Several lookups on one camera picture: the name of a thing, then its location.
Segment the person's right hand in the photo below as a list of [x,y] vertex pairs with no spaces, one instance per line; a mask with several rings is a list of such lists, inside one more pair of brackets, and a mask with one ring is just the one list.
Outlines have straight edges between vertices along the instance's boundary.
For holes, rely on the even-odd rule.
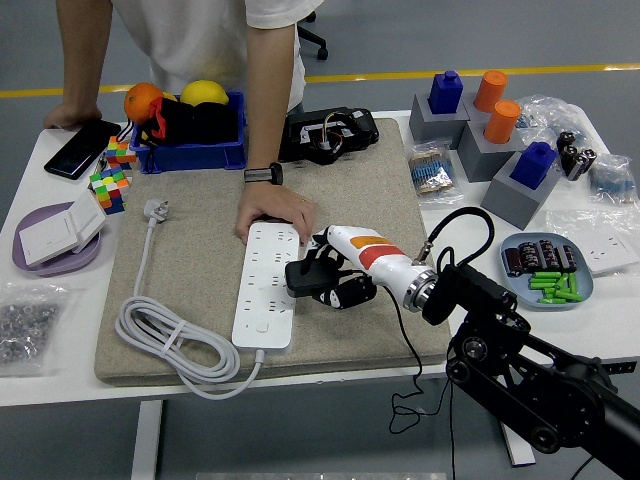
[[100,120],[102,112],[95,103],[80,105],[62,102],[51,109],[43,120],[45,129],[70,130],[89,121]]

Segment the person's left hand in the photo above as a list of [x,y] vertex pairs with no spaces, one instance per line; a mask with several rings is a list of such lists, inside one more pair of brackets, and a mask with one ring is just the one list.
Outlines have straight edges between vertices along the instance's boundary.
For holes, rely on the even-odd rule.
[[247,183],[238,205],[235,234],[246,243],[251,224],[268,216],[291,223],[305,243],[313,233],[316,205],[310,199],[285,186],[266,182]]

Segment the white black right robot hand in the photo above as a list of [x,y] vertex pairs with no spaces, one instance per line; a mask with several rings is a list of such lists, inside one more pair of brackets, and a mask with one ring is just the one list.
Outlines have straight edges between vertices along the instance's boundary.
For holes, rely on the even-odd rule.
[[372,229],[332,225],[312,237],[304,259],[286,266],[285,278],[290,296],[311,296],[335,309],[367,302],[383,286],[405,309],[418,312],[437,275]]

